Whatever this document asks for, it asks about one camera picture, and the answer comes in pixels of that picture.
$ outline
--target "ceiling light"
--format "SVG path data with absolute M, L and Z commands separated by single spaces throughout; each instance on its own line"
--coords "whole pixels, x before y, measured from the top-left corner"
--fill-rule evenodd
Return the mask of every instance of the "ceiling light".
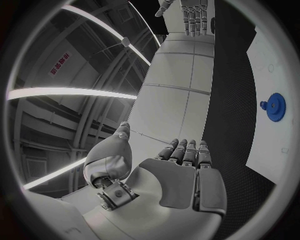
M 68 10 L 75 14 L 81 15 L 81 16 L 93 21 L 95 24 L 98 24 L 99 26 L 101 26 L 101 27 L 105 28 L 107 31 L 109 31 L 111 34 L 115 35 L 121 41 L 124 39 L 123 36 L 121 36 L 119 33 L 117 33 L 110 26 L 108 26 L 107 24 L 105 24 L 103 21 L 96 18 L 95 16 L 87 13 L 86 11 L 83 11 L 83 10 L 81 10 L 77 7 L 71 6 L 71 5 L 64 5 L 62 7 L 62 9 L 65 9 L 65 10 Z M 130 44 L 128 47 L 131 48 L 142 60 L 144 60 L 146 64 L 148 64 L 149 66 L 151 65 L 151 63 L 132 44 Z
M 31 87 L 11 90 L 8 92 L 7 100 L 19 99 L 41 95 L 84 95 L 84 96 L 103 96 L 124 99 L 137 99 L 137 96 L 127 95 L 117 92 L 82 89 L 71 87 Z
M 153 34 L 158 46 L 161 46 L 160 41 L 158 40 L 158 38 L 156 37 L 156 35 L 154 34 L 154 32 L 152 31 L 152 29 L 149 27 L 148 23 L 146 22 L 146 20 L 143 18 L 143 16 L 140 14 L 140 12 L 136 9 L 136 7 L 130 2 L 128 1 L 128 3 L 134 8 L 134 10 L 136 10 L 136 12 L 138 13 L 138 15 L 141 17 L 141 19 L 144 21 L 144 23 L 147 25 L 147 27 L 149 28 L 149 30 L 151 31 L 151 33 Z
M 74 162 L 74 163 L 72 163 L 72 164 L 70 164 L 68 166 L 65 166 L 62 169 L 60 169 L 58 171 L 55 171 L 55 172 L 53 172 L 53 173 L 51 173 L 51 174 L 49 174 L 47 176 L 43 176 L 43 177 L 41 177 L 41 178 L 39 178 L 39 179 L 37 179 L 35 181 L 27 183 L 27 184 L 25 184 L 23 186 L 23 188 L 25 190 L 28 190 L 28 189 L 31 189 L 31 188 L 33 188 L 33 187 L 35 187 L 37 185 L 40 185 L 40 184 L 42 184 L 44 182 L 47 182 L 48 180 L 53 179 L 53 178 L 57 177 L 58 175 L 61 175 L 61 174 L 65 173 L 65 172 L 67 172 L 67 171 L 69 171 L 69 170 L 71 170 L 71 169 L 79 166 L 80 164 L 85 163 L 86 159 L 87 158 L 85 157 L 85 158 L 83 158 L 83 159 L 81 159 L 79 161 L 76 161 L 76 162 Z

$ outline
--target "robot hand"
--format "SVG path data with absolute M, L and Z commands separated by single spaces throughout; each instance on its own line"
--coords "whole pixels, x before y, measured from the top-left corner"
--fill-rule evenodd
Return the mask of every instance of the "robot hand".
M 173 2 L 174 0 L 164 0 L 155 16 L 162 16 Z M 185 35 L 190 33 L 192 37 L 195 34 L 199 36 L 201 28 L 202 34 L 206 35 L 208 0 L 180 0 L 180 8 L 183 13 Z
M 127 122 L 122 123 L 87 156 L 84 176 L 94 179 L 87 182 L 99 191 L 103 186 L 97 194 L 99 206 L 83 216 L 87 224 L 105 240 L 211 239 L 226 213 L 227 197 L 206 142 L 201 141 L 196 150 L 194 140 L 187 146 L 187 140 L 174 139 L 156 157 L 142 161 L 122 183 L 119 180 L 128 176 L 129 168 L 118 168 L 131 168 L 131 154 L 125 157 L 130 150 L 128 138 L 120 135 L 129 136 L 129 129 Z M 109 154 L 118 157 L 113 159 L 123 157 L 123 161 L 113 164 L 111 156 L 104 154 L 106 148 L 114 149 Z M 97 170 L 88 171 L 90 162 L 98 162 Z M 114 175 L 111 166 L 116 168 Z

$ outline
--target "blue knob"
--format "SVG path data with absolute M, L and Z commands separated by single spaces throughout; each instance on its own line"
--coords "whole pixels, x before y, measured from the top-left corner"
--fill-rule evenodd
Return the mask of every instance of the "blue knob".
M 285 98 L 279 93 L 272 94 L 267 102 L 261 101 L 260 107 L 266 111 L 268 118 L 273 122 L 283 119 L 287 108 Z

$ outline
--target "screw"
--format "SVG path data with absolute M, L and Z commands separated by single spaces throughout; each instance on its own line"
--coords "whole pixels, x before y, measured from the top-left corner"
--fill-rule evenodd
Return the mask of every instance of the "screw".
M 116 197 L 120 198 L 120 197 L 122 197 L 123 192 L 122 192 L 121 190 L 117 190 L 117 191 L 114 192 L 114 195 L 115 195 Z

